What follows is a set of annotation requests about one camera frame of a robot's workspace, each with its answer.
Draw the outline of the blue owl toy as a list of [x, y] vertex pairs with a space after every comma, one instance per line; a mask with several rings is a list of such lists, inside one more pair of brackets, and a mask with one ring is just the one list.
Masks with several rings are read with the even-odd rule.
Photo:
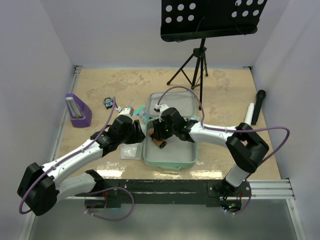
[[108, 110], [108, 109], [111, 109], [113, 106], [116, 106], [117, 104], [115, 103], [115, 100], [112, 98], [112, 97], [106, 97], [104, 100], [103, 100], [103, 104], [105, 106], [105, 108]]

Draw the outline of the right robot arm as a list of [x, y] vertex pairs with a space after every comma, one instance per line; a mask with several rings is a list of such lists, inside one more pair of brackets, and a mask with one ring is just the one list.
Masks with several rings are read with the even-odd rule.
[[181, 141], [209, 143], [229, 150], [235, 164], [224, 177], [223, 192], [230, 197], [241, 190], [241, 183], [262, 163], [269, 151], [268, 144], [247, 123], [236, 127], [205, 125], [194, 119], [186, 119], [174, 107], [156, 105], [159, 113], [153, 124], [153, 137], [159, 141], [176, 136]]

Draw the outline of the amber medicine bottle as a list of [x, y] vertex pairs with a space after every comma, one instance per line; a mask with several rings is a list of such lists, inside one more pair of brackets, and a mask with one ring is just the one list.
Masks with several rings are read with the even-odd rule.
[[158, 133], [155, 132], [154, 130], [149, 130], [148, 135], [151, 138], [152, 142], [156, 146], [158, 146], [160, 149], [163, 149], [167, 145], [167, 142], [165, 140], [159, 138]]

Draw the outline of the mint green medicine case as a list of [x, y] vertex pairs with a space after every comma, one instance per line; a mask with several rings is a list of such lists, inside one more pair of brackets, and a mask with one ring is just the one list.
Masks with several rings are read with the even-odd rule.
[[143, 144], [144, 163], [150, 167], [164, 170], [179, 171], [193, 167], [198, 159], [197, 143], [181, 141], [178, 137], [172, 136], [166, 139], [164, 148], [159, 148], [149, 136], [154, 130], [152, 120], [159, 114], [154, 110], [157, 103], [176, 108], [180, 115], [185, 118], [196, 119], [196, 99], [189, 91], [152, 93], [147, 102], [147, 113], [151, 117], [145, 123], [146, 139]]

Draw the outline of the white gauze packet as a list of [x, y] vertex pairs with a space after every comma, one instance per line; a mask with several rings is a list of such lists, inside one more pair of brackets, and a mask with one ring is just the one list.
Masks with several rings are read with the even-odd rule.
[[123, 160], [140, 160], [142, 154], [142, 145], [135, 144], [122, 144], [120, 147], [120, 159]]

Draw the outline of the teal packet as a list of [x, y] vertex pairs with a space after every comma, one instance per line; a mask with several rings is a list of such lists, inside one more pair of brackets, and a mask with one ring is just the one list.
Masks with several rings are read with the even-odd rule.
[[146, 123], [148, 120], [150, 120], [152, 117], [148, 114], [147, 108], [143, 105], [139, 107], [135, 112], [134, 115], [142, 120], [144, 123]]

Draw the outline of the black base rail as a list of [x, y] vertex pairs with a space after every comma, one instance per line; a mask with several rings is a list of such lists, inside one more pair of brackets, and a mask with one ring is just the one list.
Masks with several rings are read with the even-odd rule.
[[231, 203], [251, 196], [248, 182], [242, 182], [235, 190], [222, 190], [221, 179], [104, 179], [93, 192], [110, 189], [106, 193], [106, 206], [119, 208], [122, 204], [153, 205], [205, 205], [220, 207], [223, 200]]

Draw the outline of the white microphone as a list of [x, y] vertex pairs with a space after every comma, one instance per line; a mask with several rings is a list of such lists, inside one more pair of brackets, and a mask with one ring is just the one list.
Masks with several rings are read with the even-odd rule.
[[247, 112], [246, 112], [245, 119], [244, 119], [244, 122], [248, 125], [251, 125], [251, 123], [252, 123], [254, 108], [255, 108], [255, 104], [253, 102], [251, 102], [248, 105]]

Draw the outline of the black microphone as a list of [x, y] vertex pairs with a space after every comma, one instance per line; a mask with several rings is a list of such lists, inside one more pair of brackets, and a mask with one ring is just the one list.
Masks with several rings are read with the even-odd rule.
[[254, 105], [254, 109], [253, 109], [253, 114], [252, 114], [252, 119], [251, 119], [251, 124], [252, 125], [256, 125], [259, 115], [260, 115], [260, 111], [262, 108], [262, 104], [263, 101], [266, 97], [266, 91], [263, 89], [260, 89], [257, 93], [256, 93], [256, 102]]

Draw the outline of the black music stand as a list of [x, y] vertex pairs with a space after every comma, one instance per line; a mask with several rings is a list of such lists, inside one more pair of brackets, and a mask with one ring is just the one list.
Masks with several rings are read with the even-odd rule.
[[190, 54], [166, 84], [183, 74], [201, 101], [209, 100], [214, 87], [226, 90], [227, 81], [207, 81], [214, 78], [208, 67], [253, 65], [270, 34], [266, 6], [265, 0], [162, 0], [160, 38], [172, 47], [167, 58]]

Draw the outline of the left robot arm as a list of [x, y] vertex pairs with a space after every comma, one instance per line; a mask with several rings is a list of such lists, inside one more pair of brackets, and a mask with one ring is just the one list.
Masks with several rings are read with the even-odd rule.
[[82, 193], [99, 196], [104, 190], [104, 179], [96, 171], [87, 170], [80, 176], [70, 176], [115, 151], [121, 144], [141, 143], [145, 137], [139, 120], [119, 115], [107, 130], [95, 132], [65, 156], [43, 165], [30, 164], [17, 189], [21, 197], [19, 213], [33, 212], [41, 216], [65, 198]]

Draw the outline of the purple metronome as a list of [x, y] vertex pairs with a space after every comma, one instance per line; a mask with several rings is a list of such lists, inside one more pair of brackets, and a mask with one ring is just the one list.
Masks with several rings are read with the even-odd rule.
[[91, 125], [92, 111], [87, 104], [74, 93], [67, 93], [65, 102], [74, 128], [87, 128]]

